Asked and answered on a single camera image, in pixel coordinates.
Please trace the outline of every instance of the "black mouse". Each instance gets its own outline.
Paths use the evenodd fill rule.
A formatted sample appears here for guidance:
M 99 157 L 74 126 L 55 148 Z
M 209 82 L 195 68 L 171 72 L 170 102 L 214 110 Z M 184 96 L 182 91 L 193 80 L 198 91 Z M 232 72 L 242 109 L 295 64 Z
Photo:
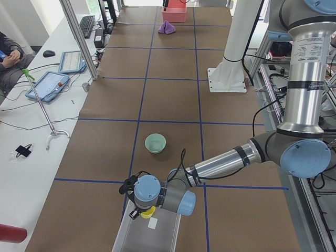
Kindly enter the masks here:
M 48 58 L 48 57 L 51 57 L 51 56 L 55 56 L 54 51 L 46 50 L 46 51 L 43 52 L 43 57 Z

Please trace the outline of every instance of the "black keyboard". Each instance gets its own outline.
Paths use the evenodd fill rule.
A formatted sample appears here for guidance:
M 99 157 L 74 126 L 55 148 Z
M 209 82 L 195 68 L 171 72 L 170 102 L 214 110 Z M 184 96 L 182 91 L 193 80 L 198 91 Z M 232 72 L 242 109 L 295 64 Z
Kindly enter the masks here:
M 94 16 L 85 16 L 82 18 L 82 20 L 79 23 L 79 26 L 82 30 L 82 33 L 84 35 L 84 38 L 89 38 L 91 35 L 91 29 L 95 23 L 95 17 Z

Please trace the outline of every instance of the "green bowl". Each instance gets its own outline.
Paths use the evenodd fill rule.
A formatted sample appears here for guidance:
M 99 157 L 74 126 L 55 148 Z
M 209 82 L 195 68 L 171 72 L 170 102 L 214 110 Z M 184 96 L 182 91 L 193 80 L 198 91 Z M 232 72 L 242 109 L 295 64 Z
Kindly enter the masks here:
M 158 154 L 166 146 L 166 138 L 161 134 L 151 134 L 145 140 L 145 146 L 151 153 Z

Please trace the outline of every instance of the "white desk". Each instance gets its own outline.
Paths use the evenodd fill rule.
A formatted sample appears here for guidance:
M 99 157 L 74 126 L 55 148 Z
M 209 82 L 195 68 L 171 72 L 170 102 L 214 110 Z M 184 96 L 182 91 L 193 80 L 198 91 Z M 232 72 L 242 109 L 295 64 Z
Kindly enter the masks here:
M 94 34 L 91 33 L 91 38 L 86 40 L 92 54 L 96 51 L 93 44 Z M 42 54 L 45 50 L 53 50 L 56 55 L 44 58 Z M 64 18 L 28 69 L 59 63 L 61 53 L 71 50 L 79 50 L 79 47 Z M 58 66 L 37 69 L 31 71 L 30 74 L 35 79 L 39 79 L 47 70 L 57 72 Z M 86 70 L 72 84 L 68 92 L 59 94 L 50 104 L 45 104 L 46 111 L 52 121 L 78 116 L 87 96 L 81 85 L 88 81 L 91 82 L 92 80 L 89 71 Z M 18 84 L 10 92 L 8 98 L 15 99 L 23 90 L 29 90 L 30 86 L 27 85 L 28 83 Z M 22 93 L 16 101 L 6 99 L 0 106 L 0 110 L 32 102 L 34 101 L 29 100 Z M 25 128 L 33 128 L 47 123 L 38 103 L 11 111 L 0 112 L 0 120 Z M 71 134 L 76 121 L 70 120 L 56 123 L 55 128 L 66 130 Z M 32 236 L 43 204 L 69 142 L 69 139 L 65 135 L 62 135 L 57 139 L 53 139 L 50 150 L 46 151 L 46 140 L 50 133 L 49 126 L 26 131 L 0 123 L 0 223 L 23 227 L 28 231 L 27 238 L 20 244 L 0 242 L 0 251 L 24 252 Z M 15 151 L 19 145 L 25 146 L 30 143 L 34 144 L 34 147 L 27 159 L 21 161 L 10 160 L 11 152 Z

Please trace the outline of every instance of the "red cup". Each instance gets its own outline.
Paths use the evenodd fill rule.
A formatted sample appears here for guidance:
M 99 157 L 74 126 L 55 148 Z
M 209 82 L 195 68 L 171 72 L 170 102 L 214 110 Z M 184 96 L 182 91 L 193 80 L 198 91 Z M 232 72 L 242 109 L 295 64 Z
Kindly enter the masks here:
M 21 243 L 27 237 L 27 230 L 0 224 L 0 242 Z

